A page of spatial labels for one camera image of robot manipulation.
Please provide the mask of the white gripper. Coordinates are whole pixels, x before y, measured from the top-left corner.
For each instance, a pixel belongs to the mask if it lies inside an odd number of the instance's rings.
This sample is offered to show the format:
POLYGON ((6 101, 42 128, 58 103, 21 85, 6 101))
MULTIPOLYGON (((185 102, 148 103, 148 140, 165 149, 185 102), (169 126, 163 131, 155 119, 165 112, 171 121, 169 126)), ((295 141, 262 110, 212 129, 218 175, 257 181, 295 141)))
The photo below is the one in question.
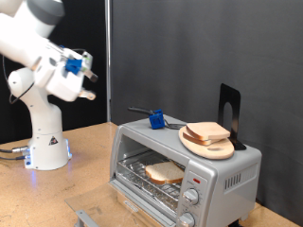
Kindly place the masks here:
POLYGON ((34 70, 34 83, 64 101, 74 101, 77 97, 94 100, 96 94, 93 91, 81 88, 84 75, 92 82, 97 82, 98 76, 88 69, 82 73, 83 63, 81 54, 48 44, 34 70))

